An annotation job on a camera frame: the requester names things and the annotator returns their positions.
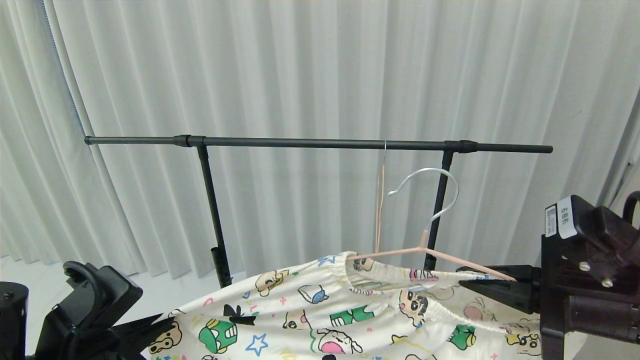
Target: curtain fold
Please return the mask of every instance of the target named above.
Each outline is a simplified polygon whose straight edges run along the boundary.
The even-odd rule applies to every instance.
[[[625,151],[620,146],[634,143],[620,142],[632,128],[640,89],[634,36],[640,3],[633,0],[42,5],[43,12],[2,4],[10,22],[0,26],[14,35],[0,38],[16,49],[14,60],[3,56],[3,104],[17,94],[15,82],[27,84],[25,94],[37,93],[20,96],[29,103],[13,100],[11,111],[3,106],[13,120],[3,122],[3,143],[40,126],[42,141],[52,144],[49,151],[38,142],[23,152],[7,142],[3,151],[17,174],[5,181],[3,171],[3,198],[15,187],[33,202],[6,201],[5,208],[2,201],[3,213],[18,220],[14,225],[3,215],[1,229],[14,258],[54,261],[64,253],[173,277],[213,269],[215,236],[196,150],[87,148],[82,129],[97,136],[553,145],[548,155],[454,155],[460,197],[442,217],[436,249],[486,265],[536,262],[544,208],[572,193],[593,203],[612,199],[604,193],[618,185],[607,174],[616,152]],[[22,35],[27,15],[29,31],[50,25],[51,35],[44,35],[52,36],[59,59],[35,60],[35,48],[51,51],[44,40],[21,45],[30,38]],[[24,75],[13,79],[7,69],[20,59]],[[49,61],[61,65],[55,76],[46,76],[54,74]],[[70,99],[46,86],[68,88]],[[16,125],[22,122],[28,127]],[[34,161],[43,151],[47,157],[38,161],[45,163]],[[251,275],[342,250],[372,252],[383,151],[209,147],[209,153],[232,272]],[[385,184],[391,189],[418,168],[440,167],[441,156],[387,151]],[[50,172],[58,175],[44,175]],[[426,174],[385,199],[382,251],[417,243],[437,184],[436,175]],[[54,197],[62,192],[57,187],[68,196]],[[30,227],[21,215],[30,211],[43,227]],[[83,237],[92,245],[75,241]],[[423,259],[385,261],[421,267]]]

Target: silver hanger hook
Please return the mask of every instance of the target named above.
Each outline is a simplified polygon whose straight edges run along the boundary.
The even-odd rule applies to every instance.
[[[395,194],[397,194],[400,190],[402,190],[404,184],[406,184],[412,177],[416,176],[417,174],[421,173],[421,172],[429,172],[429,171],[433,171],[433,172],[439,172],[445,176],[447,176],[449,179],[451,179],[453,181],[453,183],[456,185],[456,193],[453,196],[453,201],[451,201],[451,203],[449,203],[449,205],[447,205],[446,208],[438,211],[437,213],[435,213],[430,219],[429,219],[429,223],[427,224],[427,227],[425,227],[424,229],[429,231],[429,229],[431,228],[431,224],[433,223],[434,220],[436,220],[437,218],[441,217],[442,214],[446,213],[449,209],[451,209],[451,207],[453,206],[453,204],[456,203],[456,200],[458,200],[458,194],[460,192],[460,188],[458,186],[458,182],[456,181],[456,178],[453,177],[453,175],[451,175],[450,172],[443,170],[441,168],[432,168],[432,167],[426,167],[426,168],[422,168],[420,170],[416,170],[414,172],[412,172],[409,176],[407,176],[404,180],[402,180],[402,183],[400,183],[400,185],[397,187],[397,189],[390,191],[388,194],[389,196],[393,196]]]

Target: cartoon print shirt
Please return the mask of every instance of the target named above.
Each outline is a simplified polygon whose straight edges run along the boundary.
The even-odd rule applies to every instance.
[[[539,317],[458,285],[489,275],[353,255],[256,275],[164,314],[173,327],[149,346],[151,359],[540,358]]]

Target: black metal rod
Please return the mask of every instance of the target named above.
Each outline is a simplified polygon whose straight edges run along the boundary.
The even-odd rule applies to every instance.
[[[211,219],[213,220],[213,231],[216,234],[216,242],[218,243],[218,247],[211,249],[211,254],[213,255],[213,262],[216,266],[216,274],[218,275],[220,288],[224,288],[225,286],[231,285],[231,271],[229,270],[225,239],[222,235],[220,213],[218,212],[216,192],[213,188],[213,177],[211,176],[211,166],[209,165],[209,152],[207,152],[206,146],[198,146],[198,157],[200,158],[200,166],[202,167],[204,186],[207,189],[209,209],[211,210]]]
[[[189,143],[189,138],[197,142]],[[553,147],[547,145],[519,145],[503,143],[477,143],[471,141],[396,141],[396,140],[338,140],[338,139],[289,139],[289,138],[222,138],[208,136],[179,135],[173,137],[94,137],[84,139],[93,144],[156,144],[179,146],[248,146],[248,147],[306,147],[322,149],[384,149],[387,150],[431,150],[454,152],[529,152],[549,154]]]
[[[442,169],[449,171],[451,169],[451,163],[453,162],[453,151],[445,151],[442,154]],[[444,205],[444,195],[447,193],[447,182],[449,177],[444,174],[440,174],[440,181],[438,182],[438,192],[436,192],[436,203],[433,206],[433,214],[435,215]],[[440,227],[440,218],[435,219],[431,223],[431,229],[429,230],[429,241],[427,242],[427,248],[433,249],[436,246],[436,238],[438,237],[438,228]],[[426,254],[424,257],[424,269],[435,270],[436,257],[431,254]]]

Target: white label sticker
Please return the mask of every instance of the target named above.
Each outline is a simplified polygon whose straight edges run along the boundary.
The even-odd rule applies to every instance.
[[[545,237],[556,234],[556,205],[551,205],[545,210]]]
[[[573,209],[571,208],[571,197],[565,197],[557,202],[558,232],[560,237],[568,239],[578,235],[573,224]]]

